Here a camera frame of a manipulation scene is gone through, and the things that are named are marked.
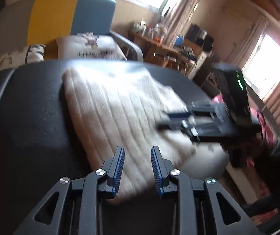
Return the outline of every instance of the sofa backrest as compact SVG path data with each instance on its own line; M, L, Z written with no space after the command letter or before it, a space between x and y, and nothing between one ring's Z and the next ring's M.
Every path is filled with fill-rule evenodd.
M107 35L115 6L114 0L19 0L0 12L0 53L37 43L48 48L77 33Z

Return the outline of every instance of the black leather surface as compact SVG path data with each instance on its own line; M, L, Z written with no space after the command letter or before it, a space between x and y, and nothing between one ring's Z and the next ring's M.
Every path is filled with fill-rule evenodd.
M184 76L145 63L53 60L18 68L0 99L0 234L12 234L61 177L77 179L91 171L64 97L61 75L71 66L103 72L145 67L184 102L209 100ZM9 73L0 72L0 87ZM172 204L161 202L152 192L121 206L105 204L103 212L104 234L130 234L131 227L133 234L170 233Z

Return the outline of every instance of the beige towel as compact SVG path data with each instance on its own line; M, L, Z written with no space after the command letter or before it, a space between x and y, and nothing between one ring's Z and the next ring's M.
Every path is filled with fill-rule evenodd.
M76 134L93 170L125 148L119 193L121 202L154 185L151 147L162 157L181 165L195 152L181 132L158 132L163 111L182 111L186 105L170 87L155 81L147 70L133 74L104 75L87 68L70 68L63 74L68 109Z

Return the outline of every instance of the silver screw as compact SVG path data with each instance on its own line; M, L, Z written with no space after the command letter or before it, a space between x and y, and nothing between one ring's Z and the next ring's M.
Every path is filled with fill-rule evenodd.
M174 175L174 176L178 176L178 175L180 175L180 170L178 170L178 169L173 169L170 173L171 173L172 175Z
M105 173L105 170L103 170L103 169L97 169L96 170L96 174L99 175L99 176L102 176L104 173Z
M207 179L206 179L206 183L208 183L208 184L215 184L215 183L216 183L216 179L207 178Z
M68 183L69 182L69 178L68 177L63 177L60 179L60 183Z

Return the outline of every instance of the triangular cutout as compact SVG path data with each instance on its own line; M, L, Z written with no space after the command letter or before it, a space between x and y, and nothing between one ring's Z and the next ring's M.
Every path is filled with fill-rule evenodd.
M59 198L59 192L55 192L49 200L42 206L42 208L38 211L35 215L35 221L44 223L44 224L51 224L53 219L53 214L55 207L57 205L57 200Z
M216 193L216 196L224 224L229 225L239 222L241 220L240 215L235 211L225 197L221 193Z

